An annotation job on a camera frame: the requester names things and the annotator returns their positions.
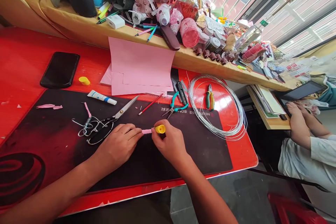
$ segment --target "black smartphone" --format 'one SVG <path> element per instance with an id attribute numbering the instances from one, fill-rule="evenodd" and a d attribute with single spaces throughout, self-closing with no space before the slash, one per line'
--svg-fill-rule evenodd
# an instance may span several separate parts
<path id="1" fill-rule="evenodd" d="M 78 54 L 55 52 L 40 85 L 49 89 L 68 88 L 72 85 L 80 56 Z"/>

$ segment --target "pliers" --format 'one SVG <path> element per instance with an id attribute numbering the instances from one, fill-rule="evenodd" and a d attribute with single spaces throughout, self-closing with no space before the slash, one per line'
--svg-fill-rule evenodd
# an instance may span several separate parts
<path id="1" fill-rule="evenodd" d="M 213 111 L 215 107 L 215 99 L 214 99 L 214 94 L 212 92 L 211 84 L 209 84 L 209 88 L 206 93 L 207 93 L 206 94 L 206 107 L 207 109 L 210 109 L 211 107 L 211 111 Z"/>
<path id="2" fill-rule="evenodd" d="M 169 119 L 169 117 L 174 113 L 174 112 L 177 112 L 179 110 L 183 110 L 183 109 L 186 109 L 188 106 L 189 106 L 189 103 L 187 103 L 187 105 L 185 105 L 184 107 L 182 108 L 174 108 L 174 103 L 175 103 L 175 98 L 176 96 L 179 94 L 179 92 L 177 91 L 174 95 L 173 95 L 173 98 L 172 98 L 172 101 L 171 101 L 171 105 L 170 105 L 170 110 L 168 110 L 166 113 L 164 113 L 162 116 L 166 115 L 169 113 L 169 116 L 167 118 L 167 120 Z"/>

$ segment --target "gray floor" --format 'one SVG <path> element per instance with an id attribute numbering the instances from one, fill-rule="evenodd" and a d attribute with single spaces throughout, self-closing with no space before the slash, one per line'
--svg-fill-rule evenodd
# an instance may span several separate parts
<path id="1" fill-rule="evenodd" d="M 239 224 L 275 222 L 267 193 L 274 192 L 296 200 L 293 184 L 280 178 L 244 170 L 209 179 L 232 210 Z M 170 215 L 174 224 L 198 223 L 187 186 L 172 189 Z"/>

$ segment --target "hand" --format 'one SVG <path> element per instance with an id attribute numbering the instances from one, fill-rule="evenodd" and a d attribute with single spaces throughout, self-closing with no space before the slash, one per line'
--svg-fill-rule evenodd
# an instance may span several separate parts
<path id="1" fill-rule="evenodd" d="M 301 110 L 301 113 L 302 113 L 302 115 L 303 115 L 303 117 L 306 117 L 306 116 L 310 116 L 311 114 L 308 112 L 308 110 L 306 110 L 305 108 L 304 108 L 304 106 L 301 104 L 301 103 L 299 103 L 298 101 L 296 102 L 294 102 L 296 105 L 297 105 L 297 107 Z"/>
<path id="2" fill-rule="evenodd" d="M 162 140 L 152 128 L 152 139 L 162 155 L 178 170 L 179 166 L 190 157 L 187 153 L 182 132 L 173 127 L 168 120 L 161 120 L 154 127 L 163 124 L 166 127 L 166 137 Z"/>
<path id="3" fill-rule="evenodd" d="M 298 108 L 298 106 L 294 102 L 291 102 L 291 101 L 287 102 L 286 106 L 291 115 L 302 114 L 301 110 Z"/>
<path id="4" fill-rule="evenodd" d="M 93 172 L 103 178 L 118 169 L 130 158 L 142 136 L 134 124 L 119 124 L 87 160 Z"/>

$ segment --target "wire coil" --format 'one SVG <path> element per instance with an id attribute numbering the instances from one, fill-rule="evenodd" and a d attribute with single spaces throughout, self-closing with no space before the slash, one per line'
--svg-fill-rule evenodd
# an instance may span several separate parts
<path id="1" fill-rule="evenodd" d="M 212 81 L 210 81 L 210 80 L 204 81 L 204 82 L 200 83 L 196 87 L 196 89 L 194 90 L 194 85 L 195 85 L 196 81 L 199 80 L 199 79 L 203 79 L 203 78 L 211 79 Z M 204 116 L 201 114 L 201 110 L 203 110 L 203 109 L 200 108 L 198 110 L 196 108 L 195 101 L 194 101 L 195 92 L 196 92 L 197 88 L 205 82 L 215 82 L 215 83 L 221 85 L 223 88 L 225 88 L 229 92 L 229 94 L 231 95 L 231 98 L 235 102 L 235 105 L 236 105 L 236 108 L 237 108 L 237 113 L 238 113 L 238 122 L 237 122 L 236 125 L 229 125 L 229 126 L 231 126 L 231 129 L 229 131 L 223 131 L 223 130 L 218 129 L 215 126 L 213 126 L 209 122 L 209 120 L 207 119 L 205 113 L 203 113 Z M 220 137 L 222 139 L 225 139 L 227 141 L 238 141 L 245 135 L 246 128 L 247 128 L 247 119 L 246 119 L 246 115 L 245 115 L 245 111 L 243 109 L 243 106 L 240 103 L 236 94 L 232 91 L 231 88 L 229 88 L 225 84 L 225 82 L 222 79 L 219 79 L 219 78 L 211 76 L 211 75 L 198 75 L 194 79 L 189 81 L 188 94 L 189 94 L 191 106 L 192 106 L 196 116 L 205 125 L 205 127 L 207 127 L 212 133 L 214 133 L 218 137 Z"/>

